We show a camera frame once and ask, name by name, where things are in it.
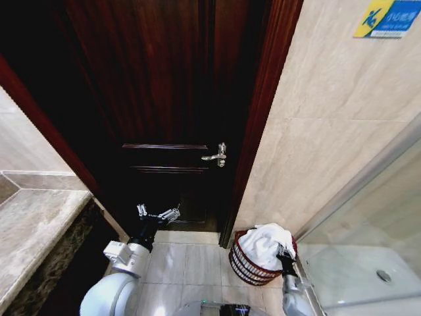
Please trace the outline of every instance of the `blue sign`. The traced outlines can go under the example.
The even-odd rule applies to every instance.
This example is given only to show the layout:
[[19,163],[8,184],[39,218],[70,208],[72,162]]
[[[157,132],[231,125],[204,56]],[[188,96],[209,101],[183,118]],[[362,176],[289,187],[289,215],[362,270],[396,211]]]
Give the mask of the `blue sign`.
[[421,11],[421,0],[372,0],[356,38],[400,38]]
[[407,31],[421,10],[421,1],[395,1],[376,31]]

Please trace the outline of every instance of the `shower drain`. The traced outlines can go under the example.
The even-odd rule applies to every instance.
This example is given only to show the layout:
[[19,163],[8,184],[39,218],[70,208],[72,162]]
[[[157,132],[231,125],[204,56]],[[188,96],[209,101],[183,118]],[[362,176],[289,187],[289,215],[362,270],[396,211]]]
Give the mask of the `shower drain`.
[[390,277],[390,275],[384,271],[384,270],[377,270],[376,271],[377,276],[379,277],[380,280],[389,283],[392,281],[392,278]]

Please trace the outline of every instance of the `door handle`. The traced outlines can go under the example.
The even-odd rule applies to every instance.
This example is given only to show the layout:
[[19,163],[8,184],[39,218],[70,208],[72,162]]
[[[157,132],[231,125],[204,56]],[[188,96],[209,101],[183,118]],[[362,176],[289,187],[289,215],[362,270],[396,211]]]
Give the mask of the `door handle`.
[[225,151],[226,151],[225,143],[221,143],[218,145],[218,153],[216,155],[202,156],[202,160],[209,161],[209,160],[218,159],[218,161],[216,162],[216,165],[218,167],[223,167],[225,165],[225,159],[226,159]]

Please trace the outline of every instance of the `marble countertop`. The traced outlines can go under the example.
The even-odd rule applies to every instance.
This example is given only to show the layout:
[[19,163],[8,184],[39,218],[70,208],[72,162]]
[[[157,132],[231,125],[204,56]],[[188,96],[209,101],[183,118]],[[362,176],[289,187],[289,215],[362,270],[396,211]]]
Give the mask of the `marble countertop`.
[[0,315],[78,216],[85,190],[19,190],[0,206]]

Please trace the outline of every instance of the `wooden door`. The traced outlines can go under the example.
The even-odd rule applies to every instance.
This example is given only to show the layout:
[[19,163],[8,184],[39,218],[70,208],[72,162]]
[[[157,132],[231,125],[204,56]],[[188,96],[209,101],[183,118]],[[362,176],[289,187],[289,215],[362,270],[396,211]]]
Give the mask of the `wooden door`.
[[[293,12],[295,25],[299,7],[278,9]],[[249,109],[273,8],[251,0],[9,3],[2,54],[129,234],[143,202],[154,212],[180,202],[171,229],[221,231],[232,217],[246,124],[267,117],[268,107],[256,118]],[[222,142],[224,167],[201,159]]]

